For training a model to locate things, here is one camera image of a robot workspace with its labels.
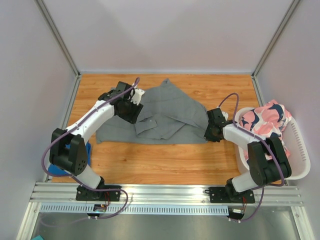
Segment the grey shirt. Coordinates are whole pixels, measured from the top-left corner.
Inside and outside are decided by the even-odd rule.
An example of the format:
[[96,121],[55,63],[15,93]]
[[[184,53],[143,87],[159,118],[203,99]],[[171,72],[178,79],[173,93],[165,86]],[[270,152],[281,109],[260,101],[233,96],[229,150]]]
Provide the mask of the grey shirt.
[[97,144],[125,142],[150,145],[204,144],[206,108],[169,79],[145,90],[135,124],[114,116],[95,134]]

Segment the pink patterned garment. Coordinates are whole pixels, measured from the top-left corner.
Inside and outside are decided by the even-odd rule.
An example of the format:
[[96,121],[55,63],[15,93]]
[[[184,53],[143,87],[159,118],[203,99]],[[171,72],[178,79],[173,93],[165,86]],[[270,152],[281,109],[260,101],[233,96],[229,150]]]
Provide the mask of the pink patterned garment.
[[256,107],[246,112],[239,120],[242,128],[266,138],[279,137],[287,157],[291,152],[283,141],[283,132],[292,120],[292,114],[283,104],[276,100],[267,102],[264,106]]

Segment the blue t-shirt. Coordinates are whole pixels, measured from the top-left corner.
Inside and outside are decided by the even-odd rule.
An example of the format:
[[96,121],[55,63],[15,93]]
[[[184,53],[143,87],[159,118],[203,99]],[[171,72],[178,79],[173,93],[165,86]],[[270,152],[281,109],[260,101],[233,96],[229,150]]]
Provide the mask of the blue t-shirt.
[[[85,149],[86,149],[86,152],[87,152],[87,164],[89,166],[91,166],[91,155],[92,155],[92,145],[87,142],[86,145],[85,145]],[[51,174],[51,175],[57,175],[57,176],[60,176],[60,177],[66,177],[67,176],[67,172],[59,167],[57,167],[56,165],[53,165],[53,164],[50,164],[49,168],[48,168],[48,172]]]

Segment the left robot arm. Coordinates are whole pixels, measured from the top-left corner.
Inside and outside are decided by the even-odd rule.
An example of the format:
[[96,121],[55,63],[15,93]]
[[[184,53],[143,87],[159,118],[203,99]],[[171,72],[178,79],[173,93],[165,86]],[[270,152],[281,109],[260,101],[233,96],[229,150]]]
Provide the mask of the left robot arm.
[[135,124],[143,108],[144,90],[138,88],[140,78],[133,84],[118,82],[116,88],[101,94],[93,107],[74,124],[52,132],[51,143],[44,154],[50,164],[60,168],[98,201],[104,197],[103,178],[88,164],[86,144],[92,135],[108,120],[117,116],[129,124]]

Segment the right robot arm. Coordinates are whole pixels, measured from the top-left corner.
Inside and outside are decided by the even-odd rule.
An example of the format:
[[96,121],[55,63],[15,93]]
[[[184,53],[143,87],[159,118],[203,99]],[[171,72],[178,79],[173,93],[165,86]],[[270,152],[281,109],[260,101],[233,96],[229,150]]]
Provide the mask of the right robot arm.
[[285,183],[292,175],[285,149],[278,136],[262,137],[241,127],[237,122],[226,120],[220,108],[206,112],[208,126],[204,138],[209,142],[226,140],[248,153],[249,171],[231,178],[225,185],[225,196],[232,203],[238,202],[251,190],[276,181]]

